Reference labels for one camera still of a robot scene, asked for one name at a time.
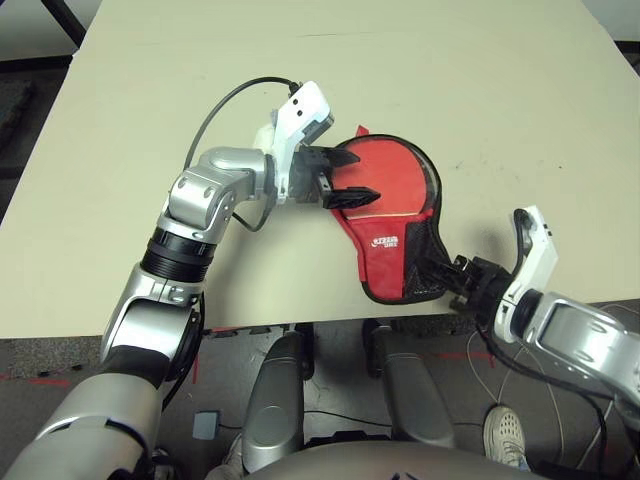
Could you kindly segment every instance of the silver robot arm segment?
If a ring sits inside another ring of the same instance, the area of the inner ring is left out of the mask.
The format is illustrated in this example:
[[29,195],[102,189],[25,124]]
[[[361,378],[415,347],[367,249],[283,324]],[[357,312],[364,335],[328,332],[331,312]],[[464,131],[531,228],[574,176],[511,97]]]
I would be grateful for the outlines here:
[[261,133],[261,149],[214,148],[180,174],[109,320],[101,373],[71,391],[5,479],[125,479],[151,468],[159,388],[190,367],[204,322],[196,307],[234,208],[265,195],[275,203],[276,175],[288,181],[298,144],[332,120],[307,82]]

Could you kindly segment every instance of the red fabric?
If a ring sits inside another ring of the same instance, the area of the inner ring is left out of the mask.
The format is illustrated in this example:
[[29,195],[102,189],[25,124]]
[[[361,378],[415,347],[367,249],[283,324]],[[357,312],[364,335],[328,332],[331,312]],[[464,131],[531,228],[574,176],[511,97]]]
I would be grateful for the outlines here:
[[369,129],[367,127],[363,127],[362,125],[358,125],[358,129],[356,130],[356,137],[364,137],[365,135],[369,135]]
[[[356,136],[368,133],[359,126]],[[421,212],[429,193],[424,171],[411,150],[390,139],[355,140],[346,148],[360,161],[335,169],[333,187],[363,185],[380,192],[381,197],[333,214],[358,251],[360,281],[379,299],[400,300],[404,296],[407,224],[433,215],[431,209]]]
[[423,222],[433,210],[411,216],[347,220],[333,212],[358,251],[358,273],[373,295],[398,300],[404,292],[405,231],[408,223]]
[[375,202],[343,210],[347,218],[373,215],[412,215],[422,210],[427,184],[413,152],[392,140],[355,141],[347,150],[360,157],[358,163],[333,171],[335,189],[365,185],[382,196]]

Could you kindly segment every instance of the black cable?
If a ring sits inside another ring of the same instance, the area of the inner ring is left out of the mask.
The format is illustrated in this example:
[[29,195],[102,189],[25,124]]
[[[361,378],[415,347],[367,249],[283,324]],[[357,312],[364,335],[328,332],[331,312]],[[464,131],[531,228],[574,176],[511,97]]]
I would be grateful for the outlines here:
[[598,476],[604,478],[604,455],[607,450],[607,420],[604,418],[602,409],[598,404],[589,396],[579,394],[585,402],[587,402],[595,410],[598,417],[598,423],[600,424],[600,444],[598,445],[598,457],[596,461]]
[[489,330],[488,334],[483,332],[479,326],[476,325],[476,329],[478,330],[478,334],[480,338],[482,338],[487,346],[487,350],[491,354],[493,354],[503,365],[507,368],[512,369],[514,372],[519,373],[520,375],[524,375],[534,380],[538,380],[541,382],[546,382],[554,387],[559,387],[569,392],[575,393],[582,397],[582,399],[587,402],[595,411],[596,416],[598,418],[598,424],[600,425],[600,445],[598,448],[598,475],[603,477],[603,465],[604,465],[604,454],[607,448],[607,424],[604,418],[604,414],[602,413],[602,409],[598,406],[598,404],[591,398],[601,398],[604,400],[612,401],[613,398],[604,393],[595,392],[593,390],[588,390],[586,388],[578,387],[573,383],[567,382],[565,380],[560,380],[558,378],[550,377],[548,375],[544,375],[536,370],[533,370],[509,357],[495,342],[492,337],[491,330]]
[[267,203],[265,204],[264,210],[262,211],[262,216],[260,217],[260,221],[255,227],[251,225],[249,222],[247,222],[240,215],[238,215],[236,212],[233,212],[232,216],[238,222],[240,222],[240,225],[242,225],[244,228],[246,228],[250,232],[256,233],[258,230],[260,230],[264,226],[264,224],[267,221],[267,218],[269,218],[269,214],[271,213],[271,210],[273,210],[273,207],[275,207],[275,205],[276,205],[276,194],[275,192],[273,192],[267,198]]
[[320,413],[322,415],[330,415],[332,417],[338,417],[338,418],[344,418],[345,420],[351,420],[352,422],[366,423],[367,425],[375,425],[376,427],[391,427],[392,426],[389,423],[372,422],[371,420],[363,420],[361,418],[350,417],[348,415],[342,415],[341,413],[327,412],[325,410],[305,410],[304,414],[306,415],[307,413]]
[[[373,422],[371,420],[363,420],[361,418],[355,418],[355,417],[349,417],[348,415],[342,415],[340,413],[333,413],[333,412],[327,412],[325,410],[305,410],[305,415],[307,413],[319,413],[322,415],[330,415],[332,417],[338,417],[338,418],[344,418],[345,420],[350,420],[352,422],[358,422],[358,423],[365,423],[368,425],[375,425],[376,427],[392,427],[391,424],[388,423],[379,423],[379,422]],[[454,426],[456,427],[478,427],[478,428],[484,428],[484,426],[480,423],[474,423],[474,422],[454,422],[453,423]],[[224,425],[222,423],[219,423],[218,426],[220,428],[226,428],[227,430],[242,430],[242,427],[236,427],[236,426],[231,426],[231,425]]]
[[482,425],[481,423],[475,423],[475,422],[453,422],[453,426],[454,427],[478,427],[478,428],[484,428],[484,425]]
[[527,211],[523,210],[522,208],[518,208],[513,212],[513,225],[516,228],[516,245],[518,248],[516,265],[515,267],[513,267],[513,271],[511,272],[511,275],[513,275],[514,277],[520,271],[520,268],[522,267],[522,262],[524,261],[524,224],[523,223],[526,221],[525,219],[529,218],[528,215],[529,214],[527,213]]
[[218,114],[218,112],[222,109],[222,107],[224,107],[227,104],[227,102],[229,102],[229,100],[231,100],[237,94],[239,94],[243,90],[246,90],[249,87],[258,85],[260,83],[282,83],[289,87],[289,91],[292,94],[295,93],[295,91],[299,88],[299,85],[296,82],[293,82],[291,80],[288,80],[282,77],[259,77],[259,78],[254,78],[253,80],[244,82],[242,85],[238,85],[236,88],[234,88],[229,93],[227,93],[222,98],[222,100],[220,100],[216,104],[215,107],[213,107],[213,109],[209,112],[209,114],[206,116],[206,118],[200,125],[198,132],[196,133],[195,137],[193,137],[193,141],[191,142],[189,151],[187,152],[187,158],[185,159],[184,167],[182,168],[183,170],[186,170],[187,168],[189,168],[189,165],[191,165],[191,161],[193,160],[193,155],[196,151],[196,147],[198,146],[198,143],[200,142],[202,135],[204,135],[204,132],[207,130],[207,127],[211,123],[211,120],[213,120],[213,117],[215,117]]
[[169,393],[167,393],[167,395],[162,400],[162,411],[164,411],[167,408],[169,403],[171,403],[171,400],[173,400],[173,397],[175,396],[175,394],[178,392],[178,390],[180,390],[180,387],[182,386],[185,379],[187,378],[187,375],[189,375],[189,371],[191,370],[190,367],[191,365],[193,365],[196,355],[198,355],[198,351],[200,350],[200,343],[202,342],[202,337],[204,332],[204,317],[205,317],[204,292],[202,292],[200,294],[200,325],[199,325],[198,338],[196,340],[197,342],[196,348],[193,350],[193,355],[191,356],[191,359],[188,363],[189,367],[184,367],[182,372],[180,372],[180,376],[176,379],[174,384],[171,386],[171,390],[169,390]]
[[[259,85],[261,83],[281,83],[281,84],[287,85],[289,87],[289,93],[291,95],[293,95],[298,90],[298,88],[300,88],[300,85],[298,83],[282,77],[259,77],[259,78],[254,78],[253,80],[244,82],[242,85],[238,85],[236,88],[234,88],[229,93],[227,93],[222,98],[222,100],[220,100],[216,104],[215,107],[213,107],[213,109],[209,112],[207,117],[204,119],[204,121],[200,125],[198,132],[196,133],[195,137],[193,137],[191,146],[189,147],[189,151],[187,152],[187,158],[185,159],[184,166],[182,167],[183,170],[186,170],[191,165],[191,162],[193,161],[193,155],[195,154],[195,151],[196,151],[196,147],[198,146],[198,143],[200,142],[202,135],[204,135],[204,132],[207,130],[207,127],[213,120],[213,117],[215,117],[218,114],[218,112],[222,110],[222,107],[224,107],[227,104],[227,102],[229,102],[229,100],[231,100],[237,94],[239,94],[243,90],[246,90],[249,87],[252,87],[254,85]],[[235,212],[232,214],[232,216],[238,222],[240,222],[240,224],[244,228],[246,228],[250,232],[255,233],[264,226],[265,222],[267,221],[267,218],[269,217],[269,214],[271,213],[271,210],[275,206],[275,203],[276,203],[275,200],[276,200],[275,193],[273,193],[272,195],[269,196],[269,199],[267,200],[267,205],[265,206],[264,211],[262,212],[262,217],[260,218],[260,221],[255,227],[250,225],[244,218],[242,218],[240,215],[238,215]]]
[[227,430],[242,430],[242,427],[234,427],[231,425],[223,425],[222,423],[219,423],[218,426],[220,428],[226,428]]

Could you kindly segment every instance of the shoe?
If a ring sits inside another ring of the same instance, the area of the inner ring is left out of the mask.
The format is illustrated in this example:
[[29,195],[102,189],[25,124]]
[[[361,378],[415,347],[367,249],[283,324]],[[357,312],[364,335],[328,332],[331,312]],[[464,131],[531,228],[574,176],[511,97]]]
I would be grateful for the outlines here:
[[176,478],[176,467],[169,456],[169,453],[163,448],[156,448],[151,455],[154,465],[153,480],[174,480]]
[[242,466],[242,434],[233,439],[229,452],[222,459],[222,464],[228,465],[234,471],[237,471],[238,476],[244,474],[244,467]]
[[493,407],[484,421],[484,452],[494,462],[529,470],[524,450],[524,433],[516,412]]

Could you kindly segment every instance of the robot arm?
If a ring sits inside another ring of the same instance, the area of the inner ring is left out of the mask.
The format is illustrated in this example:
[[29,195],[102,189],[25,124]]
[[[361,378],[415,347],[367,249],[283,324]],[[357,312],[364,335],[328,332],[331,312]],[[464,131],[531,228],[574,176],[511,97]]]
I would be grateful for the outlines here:
[[296,148],[333,121],[313,82],[276,118],[261,135],[266,152],[214,148],[177,178],[103,336],[101,373],[73,389],[6,479],[125,479],[150,468],[159,388],[191,366],[204,323],[196,307],[234,208],[265,195],[286,196]]
[[499,339],[519,341],[583,378],[600,381],[633,429],[640,430],[640,335],[597,308],[557,293],[542,293],[557,262],[552,233],[535,206],[514,212],[519,260],[512,273],[481,258],[425,269],[466,302]]

